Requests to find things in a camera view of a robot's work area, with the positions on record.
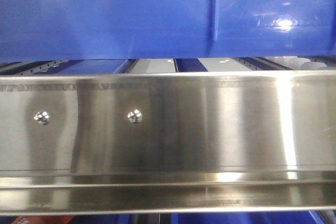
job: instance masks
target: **brushed metal surface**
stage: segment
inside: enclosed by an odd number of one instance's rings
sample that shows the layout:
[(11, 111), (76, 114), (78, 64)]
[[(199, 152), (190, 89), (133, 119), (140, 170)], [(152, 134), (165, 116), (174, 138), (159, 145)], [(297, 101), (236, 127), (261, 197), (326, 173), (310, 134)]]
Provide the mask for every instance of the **brushed metal surface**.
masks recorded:
[(1, 77), (0, 100), (2, 214), (336, 207), (333, 70)]

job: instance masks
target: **screw head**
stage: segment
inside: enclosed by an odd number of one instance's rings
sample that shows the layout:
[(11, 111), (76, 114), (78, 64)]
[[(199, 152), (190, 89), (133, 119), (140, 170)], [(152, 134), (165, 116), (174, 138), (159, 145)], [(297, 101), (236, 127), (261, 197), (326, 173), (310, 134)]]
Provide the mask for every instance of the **screw head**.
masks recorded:
[(40, 125), (47, 125), (50, 121), (50, 115), (47, 111), (40, 111), (36, 113), (34, 120)]
[(140, 123), (142, 121), (142, 113), (140, 110), (135, 109), (127, 114), (127, 118), (131, 123)]

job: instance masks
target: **stainless steel panel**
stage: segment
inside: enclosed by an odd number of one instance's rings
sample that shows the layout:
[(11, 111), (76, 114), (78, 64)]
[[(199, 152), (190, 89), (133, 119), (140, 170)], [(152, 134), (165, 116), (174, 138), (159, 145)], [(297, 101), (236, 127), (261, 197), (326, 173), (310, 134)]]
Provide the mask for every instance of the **stainless steel panel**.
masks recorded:
[(336, 207), (336, 71), (1, 77), (0, 100), (4, 214)]

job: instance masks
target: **metal track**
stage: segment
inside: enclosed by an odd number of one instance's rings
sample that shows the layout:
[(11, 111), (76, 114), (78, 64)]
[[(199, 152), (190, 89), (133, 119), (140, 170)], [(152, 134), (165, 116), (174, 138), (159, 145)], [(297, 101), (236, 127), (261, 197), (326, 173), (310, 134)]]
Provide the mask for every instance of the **metal track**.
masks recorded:
[(0, 213), (336, 207), (336, 71), (0, 78)]

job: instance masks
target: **red object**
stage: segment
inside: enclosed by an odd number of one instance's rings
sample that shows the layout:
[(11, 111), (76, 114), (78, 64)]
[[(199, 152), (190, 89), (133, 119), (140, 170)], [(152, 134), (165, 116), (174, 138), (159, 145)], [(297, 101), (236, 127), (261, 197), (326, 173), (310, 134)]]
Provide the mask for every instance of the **red object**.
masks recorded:
[(12, 224), (67, 224), (74, 218), (67, 216), (19, 216)]

